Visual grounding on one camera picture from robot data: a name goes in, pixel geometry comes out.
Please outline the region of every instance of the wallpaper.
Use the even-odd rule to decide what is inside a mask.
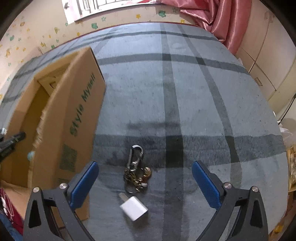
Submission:
[[[96,30],[150,21],[194,24],[178,8],[166,5],[114,9],[68,24],[61,0],[34,0],[0,40],[0,102],[17,70],[32,57]]]

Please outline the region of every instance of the gold coin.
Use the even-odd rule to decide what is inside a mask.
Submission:
[[[151,176],[151,169],[149,167],[144,168],[144,177],[149,178]]]

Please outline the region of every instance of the blue rubber pad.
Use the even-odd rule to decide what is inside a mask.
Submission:
[[[192,165],[192,175],[210,207],[219,209],[221,206],[220,193],[208,175],[196,161]]]
[[[98,175],[99,166],[96,162],[94,162],[71,193],[70,207],[72,208],[72,210],[75,210],[82,206]]]

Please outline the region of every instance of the satin curtain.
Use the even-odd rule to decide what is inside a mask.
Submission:
[[[235,54],[246,32],[252,0],[161,0],[193,17],[197,26],[214,34]]]

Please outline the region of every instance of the brown cardboard box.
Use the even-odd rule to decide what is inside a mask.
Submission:
[[[89,162],[104,92],[105,81],[90,47],[50,64],[29,83],[6,135],[24,131],[27,137],[2,162],[0,170],[0,179],[24,187],[2,185],[21,216],[32,188],[56,188]],[[27,154],[32,150],[35,155],[29,162]],[[13,192],[24,198],[10,197]],[[88,200],[76,211],[82,220],[89,217]]]

